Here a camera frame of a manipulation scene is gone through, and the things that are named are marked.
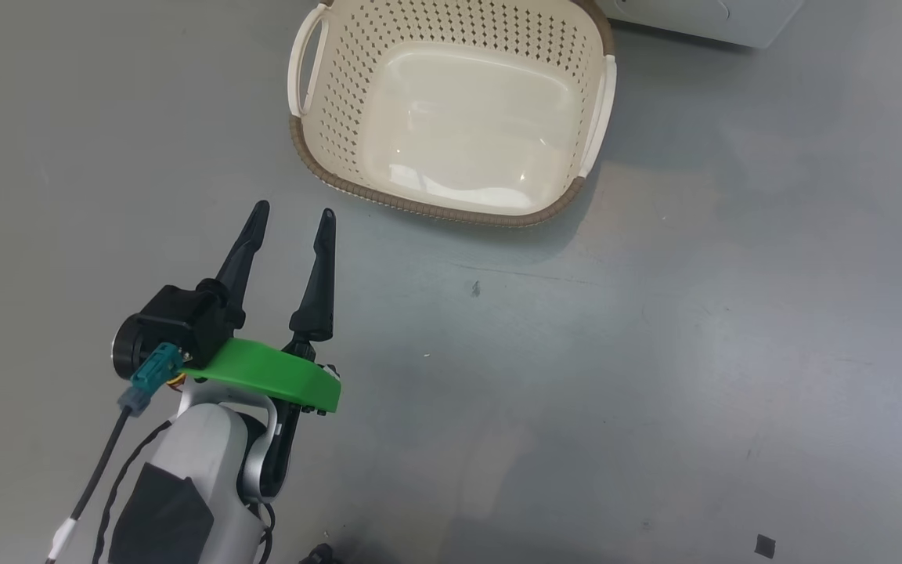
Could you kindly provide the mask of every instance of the black cable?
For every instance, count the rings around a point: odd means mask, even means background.
[[[273,507],[269,504],[262,504],[262,506],[266,509],[266,515],[269,515],[269,527],[266,527],[264,536],[260,539],[260,542],[264,543],[264,554],[260,557],[260,564],[266,564],[266,561],[269,560],[269,553],[273,549],[273,527],[276,527],[276,514],[273,513]]]
[[[260,564],[266,564],[269,560],[269,551],[273,550],[273,535],[266,531],[262,540],[264,540],[264,555],[260,557]]]
[[[117,500],[117,488],[121,486],[121,482],[128,475],[128,469],[132,466],[133,461],[139,457],[141,450],[144,450],[148,443],[153,442],[157,438],[158,433],[165,431],[171,425],[172,421],[162,421],[162,425],[158,425],[152,432],[148,433],[148,436],[135,447],[135,452],[132,452],[132,455],[124,462],[121,471],[117,473],[114,486],[110,488],[110,496],[106,498],[106,504],[103,506],[103,516],[99,518],[99,529],[96,531],[96,549],[92,553],[92,564],[99,564],[99,558],[103,556],[104,536],[106,535],[106,528],[110,525],[110,510],[114,507],[114,502]]]
[[[79,497],[78,503],[75,504],[75,509],[72,510],[71,518],[74,521],[78,521],[78,518],[82,517],[82,511],[84,511],[85,506],[89,504],[89,498],[92,497],[93,490],[96,490],[99,479],[103,477],[103,471],[106,470],[106,463],[110,461],[110,455],[114,453],[114,447],[117,446],[117,439],[121,436],[124,424],[128,422],[130,414],[132,414],[132,409],[130,407],[125,407],[121,410],[121,416],[117,418],[114,430],[110,432],[110,438],[106,441],[106,446],[103,447],[103,454],[100,454],[99,461],[96,463],[96,470],[92,471],[92,475],[89,477],[89,483],[86,484],[85,490],[82,491],[82,497]]]

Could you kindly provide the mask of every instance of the floor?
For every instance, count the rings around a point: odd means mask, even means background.
[[[117,326],[214,274],[261,197],[241,335],[287,341],[331,207],[345,386],[298,429],[272,562],[759,563],[759,534],[902,561],[902,3],[809,0],[766,51],[616,29],[597,171],[514,231],[305,170],[311,7],[0,0],[0,563],[43,561],[96,462]]]

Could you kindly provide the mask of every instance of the brown basket rim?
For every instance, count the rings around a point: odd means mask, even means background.
[[[322,0],[321,4],[332,6],[334,1]],[[583,8],[583,11],[590,16],[594,25],[597,26],[597,31],[601,33],[601,44],[604,46],[605,56],[615,54],[615,37],[612,37],[612,26],[601,7],[597,6],[594,0],[569,1]],[[530,227],[537,225],[555,217],[555,215],[558,215],[559,212],[572,203],[586,181],[586,178],[583,178],[583,176],[576,176],[569,183],[569,188],[566,189],[562,196],[549,204],[548,207],[526,215],[484,214],[478,213],[478,211],[455,210],[455,208],[415,202],[407,199],[407,197],[393,196],[390,193],[380,192],[379,190],[368,188],[368,186],[360,185],[360,183],[352,183],[347,181],[347,179],[340,178],[339,175],[333,174],[333,172],[329,172],[316,161],[316,158],[312,156],[312,151],[308,149],[308,144],[305,142],[304,126],[301,125],[301,118],[297,117],[297,115],[291,115],[290,117],[290,138],[294,142],[294,148],[298,150],[298,156],[305,163],[305,167],[308,167],[313,175],[318,176],[327,185],[376,204],[397,208],[397,210],[412,214],[426,215],[427,217],[454,222],[471,222],[471,224],[497,227]]]

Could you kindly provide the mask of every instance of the laundry basket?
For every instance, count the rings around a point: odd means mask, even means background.
[[[290,134],[312,174],[343,192],[453,221],[533,225],[583,186],[615,76],[594,0],[326,0],[291,50]]]

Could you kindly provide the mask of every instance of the white appliance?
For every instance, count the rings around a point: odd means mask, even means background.
[[[597,0],[597,4],[608,18],[763,49],[803,0]]]

